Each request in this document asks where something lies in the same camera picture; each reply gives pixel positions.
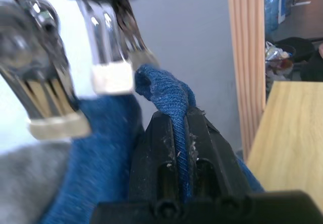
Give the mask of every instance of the blue fabric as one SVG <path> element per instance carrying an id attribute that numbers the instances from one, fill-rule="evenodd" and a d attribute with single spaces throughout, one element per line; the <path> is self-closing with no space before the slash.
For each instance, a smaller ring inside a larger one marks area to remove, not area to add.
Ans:
<path id="1" fill-rule="evenodd" d="M 191 89 L 167 71 L 142 66 L 136 74 L 137 92 L 152 101 L 173 121 L 179 174 L 184 199 L 189 198 L 184 115 L 195 106 Z M 135 97 L 104 96 L 81 100 L 92 135 L 73 140 L 68 171 L 62 187 L 39 224 L 88 224 L 100 201 L 127 200 L 131 157 L 143 134 L 141 111 Z M 262 191 L 246 165 L 239 165 L 254 191 Z"/>

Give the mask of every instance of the white wall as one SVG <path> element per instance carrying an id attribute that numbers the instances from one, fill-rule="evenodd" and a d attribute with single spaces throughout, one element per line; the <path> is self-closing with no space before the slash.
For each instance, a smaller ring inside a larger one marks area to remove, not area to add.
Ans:
<path id="1" fill-rule="evenodd" d="M 75 1 L 49 0 L 61 19 L 61 36 L 71 63 L 77 95 L 92 95 L 91 53 L 81 13 Z M 241 147 L 227 0 L 132 0 L 146 45 L 161 67 L 186 82 L 233 148 Z M 26 114 L 0 79 L 1 150 L 34 142 L 25 127 Z M 144 125 L 154 106 L 139 97 Z"/>

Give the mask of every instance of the light wood surface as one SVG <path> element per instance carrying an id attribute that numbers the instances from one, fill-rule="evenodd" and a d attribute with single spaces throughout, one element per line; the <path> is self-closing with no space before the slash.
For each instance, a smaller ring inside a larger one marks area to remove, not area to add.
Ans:
<path id="1" fill-rule="evenodd" d="M 240 129 L 247 159 L 265 106 L 264 0 L 229 0 Z"/>
<path id="2" fill-rule="evenodd" d="M 266 190 L 303 190 L 323 210 L 323 83 L 274 83 L 248 166 Z"/>

